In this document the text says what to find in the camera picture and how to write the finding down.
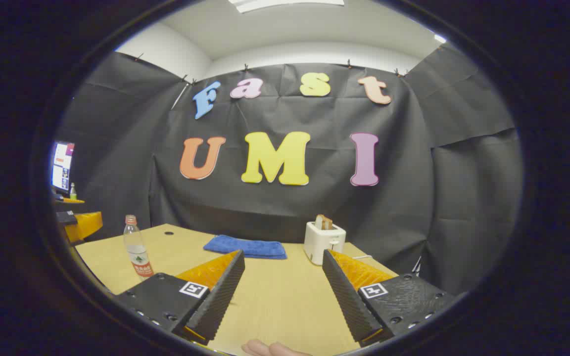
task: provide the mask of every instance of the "small bottle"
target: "small bottle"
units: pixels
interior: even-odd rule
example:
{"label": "small bottle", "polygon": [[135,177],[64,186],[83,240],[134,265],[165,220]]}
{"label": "small bottle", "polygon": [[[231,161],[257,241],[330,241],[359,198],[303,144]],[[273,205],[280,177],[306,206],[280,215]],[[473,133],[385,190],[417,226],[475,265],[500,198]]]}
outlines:
{"label": "small bottle", "polygon": [[72,187],[70,188],[70,199],[76,200],[76,189],[74,189],[73,183],[72,183]]}
{"label": "small bottle", "polygon": [[144,281],[153,275],[153,268],[151,267],[151,262],[149,262],[146,247],[144,247],[136,216],[126,216],[125,223],[123,236],[125,248],[127,253],[129,253],[129,260],[131,260],[134,270],[140,277],[140,281]]}

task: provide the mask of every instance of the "black cloth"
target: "black cloth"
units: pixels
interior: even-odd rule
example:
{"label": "black cloth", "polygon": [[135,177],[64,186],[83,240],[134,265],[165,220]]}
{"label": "black cloth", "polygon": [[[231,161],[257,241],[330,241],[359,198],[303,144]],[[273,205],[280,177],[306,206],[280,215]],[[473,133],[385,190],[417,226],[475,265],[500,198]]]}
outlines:
{"label": "black cloth", "polygon": [[[328,74],[330,94],[303,96],[307,72]],[[368,75],[386,83],[390,104],[366,97],[357,80]],[[262,94],[232,99],[230,91],[247,78],[263,80]],[[214,107],[195,120],[192,97],[214,81],[221,82]],[[114,53],[73,99],[57,139],[76,143],[72,181],[102,211],[97,238],[120,234],[124,215],[135,214],[142,228],[172,223],[301,243],[305,223],[324,214],[346,230],[347,241],[396,272],[410,271],[422,256],[422,276],[451,293],[473,286],[508,241],[522,172],[516,131],[489,80],[452,47],[436,50],[406,77],[323,63],[218,75],[188,86],[172,108],[185,86]],[[308,185],[240,180],[244,137],[257,131],[274,148],[292,131],[310,134]],[[351,185],[352,133],[379,137],[378,185]],[[195,158],[200,167],[213,136],[226,138],[214,171],[185,178],[184,140],[204,139]]]}

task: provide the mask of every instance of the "yellow letter m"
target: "yellow letter m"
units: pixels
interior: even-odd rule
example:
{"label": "yellow letter m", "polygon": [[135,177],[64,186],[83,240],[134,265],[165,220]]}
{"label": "yellow letter m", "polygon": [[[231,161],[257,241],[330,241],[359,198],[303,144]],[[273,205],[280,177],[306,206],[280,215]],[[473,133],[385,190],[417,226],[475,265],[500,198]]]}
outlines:
{"label": "yellow letter m", "polygon": [[305,174],[305,146],[310,139],[309,133],[288,133],[278,150],[275,150],[267,133],[248,133],[247,168],[246,172],[241,174],[241,180],[246,183],[259,183],[263,179],[258,172],[260,164],[267,181],[274,182],[281,166],[285,165],[283,174],[279,176],[281,184],[307,185],[309,177]]}

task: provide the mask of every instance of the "wooden table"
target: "wooden table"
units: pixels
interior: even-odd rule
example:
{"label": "wooden table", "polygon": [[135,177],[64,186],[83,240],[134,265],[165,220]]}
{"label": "wooden table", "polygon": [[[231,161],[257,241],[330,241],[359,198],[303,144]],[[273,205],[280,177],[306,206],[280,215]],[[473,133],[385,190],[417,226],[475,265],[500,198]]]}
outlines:
{"label": "wooden table", "polygon": [[[203,249],[212,237],[169,224],[142,230],[153,270],[170,275],[221,256]],[[357,349],[322,266],[309,261],[302,244],[284,243],[283,247],[286,260],[245,259],[245,272],[208,347],[244,356],[240,346],[256,338],[268,345],[278,341],[313,356]],[[111,292],[122,293],[140,282],[122,236],[76,248]],[[345,244],[343,252],[351,257],[366,254],[351,243]],[[370,257],[360,261],[395,274]]]}

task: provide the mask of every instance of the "white wall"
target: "white wall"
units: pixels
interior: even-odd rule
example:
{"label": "white wall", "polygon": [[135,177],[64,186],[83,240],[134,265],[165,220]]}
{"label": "white wall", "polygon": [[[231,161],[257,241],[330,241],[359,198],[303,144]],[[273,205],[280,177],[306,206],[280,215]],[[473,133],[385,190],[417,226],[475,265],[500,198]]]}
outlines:
{"label": "white wall", "polygon": [[395,52],[390,49],[370,47],[354,43],[305,42],[270,45],[251,50],[244,50],[230,56],[215,59],[204,78],[242,70],[244,63],[252,67],[283,63],[337,63],[369,67],[388,72],[397,68],[400,74],[411,70],[421,59]]}
{"label": "white wall", "polygon": [[212,60],[201,48],[179,32],[161,22],[147,27],[116,49],[116,52],[134,57],[164,68],[179,77],[203,79]]}

